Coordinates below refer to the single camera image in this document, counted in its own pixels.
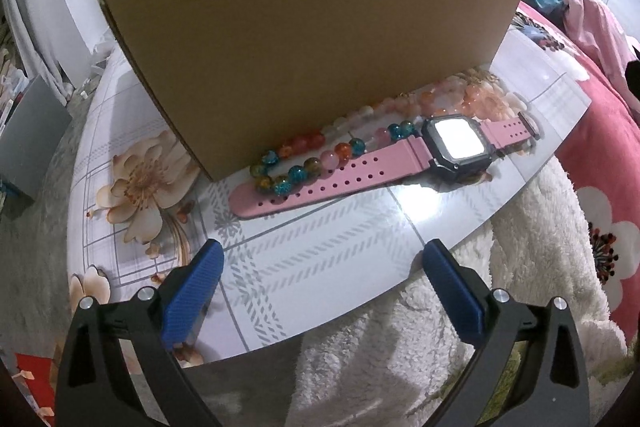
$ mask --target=cardboard box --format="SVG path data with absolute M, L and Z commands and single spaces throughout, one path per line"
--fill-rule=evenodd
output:
M 216 181 L 338 116 L 491 62 L 519 0 L 102 0 Z

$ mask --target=floor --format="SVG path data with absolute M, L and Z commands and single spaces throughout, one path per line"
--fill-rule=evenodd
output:
M 51 357 L 71 321 L 67 207 L 91 98 L 83 100 L 76 94 L 68 104 L 72 123 L 36 201 L 8 197 L 0 214 L 0 354 L 10 371 L 15 370 L 16 352 Z M 242 357 L 193 367 L 186 374 L 225 427 L 282 427 L 294 391 L 301 340 L 295 337 Z M 162 421 L 144 379 L 133 380 L 147 413 Z

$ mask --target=smartwatch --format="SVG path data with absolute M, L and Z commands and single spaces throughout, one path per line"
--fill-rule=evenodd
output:
M 429 170 L 448 183 L 463 182 L 487 170 L 498 156 L 529 139 L 539 139 L 535 124 L 520 112 L 516 118 L 479 122 L 452 114 L 426 120 L 422 135 L 345 162 L 329 177 L 301 185 L 288 196 L 261 194 L 252 182 L 229 195 L 239 217 L 258 217 L 303 204 L 344 196 Z

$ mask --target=beige flower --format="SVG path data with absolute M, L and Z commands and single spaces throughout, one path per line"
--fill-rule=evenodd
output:
M 113 157 L 113 185 L 98 190 L 96 202 L 108 208 L 107 221 L 132 219 L 124 242 L 148 243 L 162 229 L 161 208 L 178 203 L 198 177 L 193 162 L 171 131 L 141 140 Z
M 78 304 L 84 297 L 94 297 L 100 304 L 107 304 L 111 298 L 111 285 L 102 270 L 91 265 L 85 272 L 82 281 L 73 274 L 69 281 L 69 302 L 71 313 L 76 313 Z

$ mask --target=fleece blanket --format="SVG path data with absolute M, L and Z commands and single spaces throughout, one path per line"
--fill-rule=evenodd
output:
M 593 269 L 587 221 L 572 184 L 552 158 L 513 200 L 453 250 L 493 287 L 546 305 L 571 307 L 590 377 L 592 421 L 626 380 L 595 378 L 626 355 L 625 339 Z M 418 427 L 473 353 L 462 344 L 427 277 L 404 284 L 305 333 L 287 427 Z

